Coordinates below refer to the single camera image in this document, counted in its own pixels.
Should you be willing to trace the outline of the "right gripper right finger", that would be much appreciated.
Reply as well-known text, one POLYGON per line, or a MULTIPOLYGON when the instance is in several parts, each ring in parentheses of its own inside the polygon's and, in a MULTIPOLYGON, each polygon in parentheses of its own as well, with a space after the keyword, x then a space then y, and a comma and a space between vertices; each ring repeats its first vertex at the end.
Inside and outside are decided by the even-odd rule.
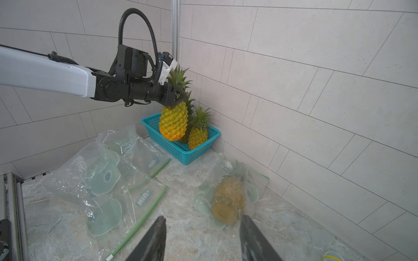
POLYGON ((248 215, 242 215, 239 227, 243 261, 283 261, 248 215))

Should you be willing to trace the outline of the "clear zip-top bag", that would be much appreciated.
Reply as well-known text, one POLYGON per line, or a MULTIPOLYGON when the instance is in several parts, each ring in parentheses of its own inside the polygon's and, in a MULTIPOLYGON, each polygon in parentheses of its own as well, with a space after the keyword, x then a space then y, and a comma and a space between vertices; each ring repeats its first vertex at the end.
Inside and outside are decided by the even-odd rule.
POLYGON ((116 256, 167 191, 167 186, 97 141, 48 174, 43 185, 84 215, 100 261, 116 256))
POLYGON ((155 177, 171 161, 161 150, 139 136, 134 125, 102 132, 98 141, 150 177, 155 177))
POLYGON ((241 216, 255 212, 269 181, 245 163, 221 156, 196 191, 196 208, 217 229, 231 233, 241 216))

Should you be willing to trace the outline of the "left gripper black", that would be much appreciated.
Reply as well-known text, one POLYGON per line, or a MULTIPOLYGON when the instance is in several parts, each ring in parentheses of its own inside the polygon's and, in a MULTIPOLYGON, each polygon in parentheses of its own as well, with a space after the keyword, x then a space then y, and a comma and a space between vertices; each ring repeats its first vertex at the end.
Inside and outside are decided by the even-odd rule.
POLYGON ((183 102, 187 97, 187 94, 176 85, 172 85, 165 82, 163 85, 160 83, 148 83, 145 91, 145 101, 155 101, 163 106, 173 107, 183 102))

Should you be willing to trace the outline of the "pineapple yellow orange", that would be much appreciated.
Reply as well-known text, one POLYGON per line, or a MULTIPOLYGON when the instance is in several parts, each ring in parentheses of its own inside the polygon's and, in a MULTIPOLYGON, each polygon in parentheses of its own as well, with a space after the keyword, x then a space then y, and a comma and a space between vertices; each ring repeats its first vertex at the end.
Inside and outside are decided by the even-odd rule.
POLYGON ((188 147, 190 150, 196 149, 208 140, 208 128, 211 120, 209 109, 204 110, 199 106, 191 121, 191 131, 188 138, 188 147))

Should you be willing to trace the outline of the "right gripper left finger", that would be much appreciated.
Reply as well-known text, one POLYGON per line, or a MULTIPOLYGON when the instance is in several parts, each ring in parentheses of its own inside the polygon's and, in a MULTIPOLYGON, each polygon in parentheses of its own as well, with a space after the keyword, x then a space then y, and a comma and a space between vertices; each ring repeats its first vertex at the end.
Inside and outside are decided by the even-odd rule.
POLYGON ((163 261, 167 238, 164 216, 159 216, 126 261, 163 261))

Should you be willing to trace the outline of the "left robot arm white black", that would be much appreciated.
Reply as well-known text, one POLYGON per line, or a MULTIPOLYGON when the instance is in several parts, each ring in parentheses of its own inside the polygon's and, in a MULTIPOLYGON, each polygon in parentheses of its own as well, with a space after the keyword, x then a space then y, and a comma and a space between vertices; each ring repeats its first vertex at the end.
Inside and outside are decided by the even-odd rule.
POLYGON ((1 85, 71 94, 125 106, 152 101, 164 106, 183 102, 186 93, 166 81, 146 77, 148 53, 119 45, 115 75, 78 65, 55 52, 39 54, 1 46, 1 85))

